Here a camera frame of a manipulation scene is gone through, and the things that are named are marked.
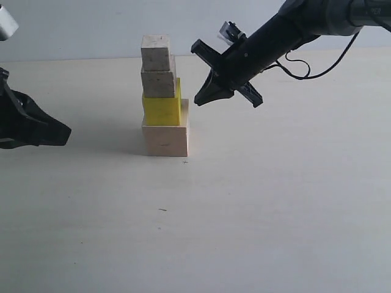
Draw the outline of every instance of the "large wooden block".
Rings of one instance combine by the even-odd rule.
[[[177,88],[177,69],[175,56],[170,56],[168,71],[146,71],[141,69],[141,81],[147,98],[173,98]]]
[[[145,35],[141,44],[145,71],[170,70],[170,39],[168,35]]]
[[[182,100],[179,126],[147,126],[144,120],[142,131],[149,156],[188,157],[189,100]]]
[[[173,98],[142,97],[145,124],[148,126],[178,126],[181,123],[181,83],[177,78],[176,95]]]

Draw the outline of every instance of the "stacked blocks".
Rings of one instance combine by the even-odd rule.
[[[145,35],[141,46],[143,134],[150,156],[187,157],[189,100],[181,97],[167,35]]]

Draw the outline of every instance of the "white table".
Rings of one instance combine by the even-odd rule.
[[[187,159],[144,155],[140,59],[2,66],[73,134],[0,154],[0,292],[390,292],[390,48],[192,103]],[[177,67],[192,101],[208,67]]]

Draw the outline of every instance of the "white wall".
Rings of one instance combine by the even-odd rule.
[[[277,12],[283,0],[1,0],[20,24],[1,43],[0,62],[94,59],[140,55],[144,34],[169,34],[176,55],[190,54],[205,40],[216,49],[225,20],[252,33]],[[323,37],[303,49],[342,49],[343,37]],[[391,35],[367,28],[355,46],[391,45]]]

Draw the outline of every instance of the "yellow block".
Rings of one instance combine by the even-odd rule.
[[[145,124],[147,126],[178,126],[181,124],[181,84],[177,78],[176,96],[173,98],[146,98],[143,94]]]

